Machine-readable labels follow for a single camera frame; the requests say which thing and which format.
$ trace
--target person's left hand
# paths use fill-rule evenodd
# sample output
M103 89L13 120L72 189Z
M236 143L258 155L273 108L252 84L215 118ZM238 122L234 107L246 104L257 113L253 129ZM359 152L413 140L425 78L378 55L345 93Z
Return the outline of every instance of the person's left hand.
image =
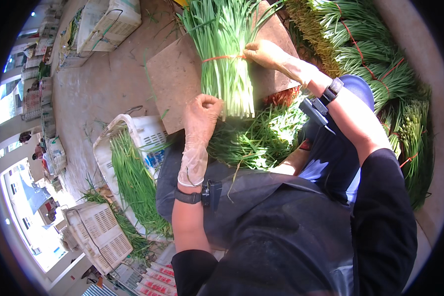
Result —
M186 143L178 174L179 184L195 187L204 180L208 159L206 148L222 108L222 100L204 94L198 95L186 105Z
M192 99L184 110L186 145L188 140L207 147L214 133L217 118L223 108L223 100L200 94Z

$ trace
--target hand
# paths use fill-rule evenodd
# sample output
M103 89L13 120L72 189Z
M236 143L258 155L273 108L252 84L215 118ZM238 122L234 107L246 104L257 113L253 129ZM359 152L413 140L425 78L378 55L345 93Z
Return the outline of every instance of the hand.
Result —
M204 94L198 95L186 105L186 143L178 174L180 185L196 187L204 181L208 158L206 148L222 108L222 100Z
M186 143L188 138L194 138L207 148L222 108L223 100L205 94L187 103L183 115Z
M243 54L261 66L281 71L282 64L291 58L278 45L268 40L258 40L245 46Z

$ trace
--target person's right hand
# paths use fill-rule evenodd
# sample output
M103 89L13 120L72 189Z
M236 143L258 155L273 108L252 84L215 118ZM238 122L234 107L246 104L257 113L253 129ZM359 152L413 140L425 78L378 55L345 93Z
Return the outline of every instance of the person's right hand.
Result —
M291 57L278 45L268 40L257 40L247 44L243 54L247 59L253 60L265 68L278 71L282 69L282 64Z

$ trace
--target yellow object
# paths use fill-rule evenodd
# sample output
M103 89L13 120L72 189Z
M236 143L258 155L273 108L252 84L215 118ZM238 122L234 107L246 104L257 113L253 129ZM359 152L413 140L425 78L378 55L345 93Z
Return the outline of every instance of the yellow object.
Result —
M189 2L191 0L174 0L174 2L178 3L179 5L181 5L182 7L184 6L189 6Z

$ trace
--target black sleeve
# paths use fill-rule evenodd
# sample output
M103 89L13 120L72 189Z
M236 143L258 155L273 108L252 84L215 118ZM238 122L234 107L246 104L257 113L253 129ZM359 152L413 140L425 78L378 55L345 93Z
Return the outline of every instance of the black sleeve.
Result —
M218 264L209 252L187 250L177 253L171 261L178 296L196 295Z
M352 220L357 295L399 295L418 247L416 222L394 153L380 149L362 165Z

